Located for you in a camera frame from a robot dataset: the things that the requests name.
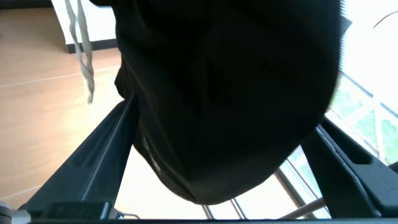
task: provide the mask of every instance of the white string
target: white string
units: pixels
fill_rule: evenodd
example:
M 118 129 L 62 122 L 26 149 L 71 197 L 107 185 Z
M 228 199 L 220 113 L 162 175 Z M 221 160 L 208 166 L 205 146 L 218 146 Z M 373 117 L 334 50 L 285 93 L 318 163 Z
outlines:
M 85 16 L 85 13 L 83 10 L 83 6 L 81 5 L 81 0 L 77 0 L 77 7 L 78 7 L 77 18 L 76 18 L 75 13 L 73 12 L 72 6 L 70 4 L 70 0 L 65 0 L 65 5 L 67 7 L 67 12 L 68 12 L 69 21 L 70 21 L 69 31 L 70 31 L 70 34 L 72 35 L 73 42 L 75 43 L 76 56 L 80 63 L 80 70 L 81 70 L 81 73 L 83 74 L 83 77 L 87 81 L 87 87 L 88 87 L 88 91 L 89 91 L 89 96 L 88 96 L 87 102 L 89 104 L 91 104 L 93 102 L 93 94 L 94 94 L 95 84 L 94 84 L 94 70 L 93 70 L 93 50 L 91 48 L 91 42 L 90 42 L 90 38 L 88 36 L 86 16 Z M 83 46 L 83 51 L 87 57 L 86 64 L 84 63 L 84 61 L 81 57 L 81 48 L 77 41 L 76 21 L 80 28 L 81 44 Z

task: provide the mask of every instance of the black bag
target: black bag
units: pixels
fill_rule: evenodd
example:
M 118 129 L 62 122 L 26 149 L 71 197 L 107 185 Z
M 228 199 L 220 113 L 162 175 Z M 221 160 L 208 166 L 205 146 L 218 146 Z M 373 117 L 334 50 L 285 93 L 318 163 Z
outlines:
M 116 16 L 134 146 L 182 198 L 217 204 L 261 184 L 323 118 L 339 1 L 90 1 Z

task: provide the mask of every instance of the wooden floor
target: wooden floor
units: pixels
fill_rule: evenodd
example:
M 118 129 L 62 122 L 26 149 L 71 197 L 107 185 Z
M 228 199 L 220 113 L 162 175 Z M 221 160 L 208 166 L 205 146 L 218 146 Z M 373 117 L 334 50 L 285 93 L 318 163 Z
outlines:
M 88 106 L 54 11 L 0 11 L 0 200 L 15 208 L 26 202 L 122 100 L 113 85 L 119 64 L 117 49 L 94 52 L 96 91 Z M 275 177 L 238 201 L 249 218 L 296 208 Z M 135 150 L 116 207 L 142 218 L 206 218 L 201 206 L 164 187 Z M 238 218 L 229 203 L 211 209 L 216 218 Z

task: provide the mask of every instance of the black fabric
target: black fabric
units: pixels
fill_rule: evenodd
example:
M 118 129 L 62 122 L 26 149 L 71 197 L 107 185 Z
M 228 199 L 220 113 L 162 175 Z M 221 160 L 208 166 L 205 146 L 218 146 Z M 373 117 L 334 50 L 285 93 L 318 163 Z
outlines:
M 118 91 L 138 97 L 134 146 L 175 194 L 210 205 L 250 190 L 323 118 L 338 1 L 97 3 L 116 16 Z

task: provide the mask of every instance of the black garment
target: black garment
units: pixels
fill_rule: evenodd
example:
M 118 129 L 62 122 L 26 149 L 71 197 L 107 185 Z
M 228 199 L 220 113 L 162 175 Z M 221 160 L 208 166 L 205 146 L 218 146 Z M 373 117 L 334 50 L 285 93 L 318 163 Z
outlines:
M 114 9 L 134 146 L 175 194 L 216 204 L 250 190 L 323 118 L 339 1 L 90 1 Z

